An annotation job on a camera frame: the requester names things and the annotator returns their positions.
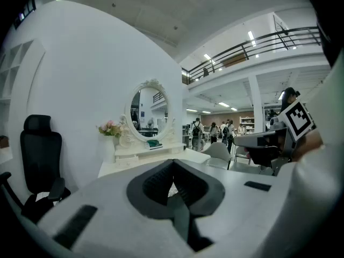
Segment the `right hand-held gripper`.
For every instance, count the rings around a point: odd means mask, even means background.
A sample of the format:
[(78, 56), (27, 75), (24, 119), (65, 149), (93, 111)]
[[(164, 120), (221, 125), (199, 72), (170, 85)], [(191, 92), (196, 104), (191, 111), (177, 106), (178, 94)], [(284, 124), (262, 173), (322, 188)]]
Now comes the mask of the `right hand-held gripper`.
[(255, 164), (271, 168), (277, 175), (291, 160), (297, 141), (312, 128), (313, 121), (299, 101), (288, 106), (273, 121), (268, 132), (237, 136), (233, 143), (244, 148)]

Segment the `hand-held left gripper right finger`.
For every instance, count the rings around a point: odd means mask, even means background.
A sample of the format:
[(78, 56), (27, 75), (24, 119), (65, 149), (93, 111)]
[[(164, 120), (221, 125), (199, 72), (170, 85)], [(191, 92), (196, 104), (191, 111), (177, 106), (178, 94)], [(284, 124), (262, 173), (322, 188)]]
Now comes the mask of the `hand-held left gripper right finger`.
[(174, 184), (193, 218), (212, 215), (225, 197), (219, 180), (181, 160), (174, 160)]

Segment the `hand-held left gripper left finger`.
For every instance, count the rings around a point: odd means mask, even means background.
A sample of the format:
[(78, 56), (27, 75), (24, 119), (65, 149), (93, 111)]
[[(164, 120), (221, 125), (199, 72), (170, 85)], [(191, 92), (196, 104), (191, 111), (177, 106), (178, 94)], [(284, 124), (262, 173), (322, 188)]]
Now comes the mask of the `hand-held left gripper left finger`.
[(167, 206), (169, 190), (174, 181), (174, 161), (166, 160), (132, 179), (126, 189), (131, 205), (150, 219), (174, 219)]

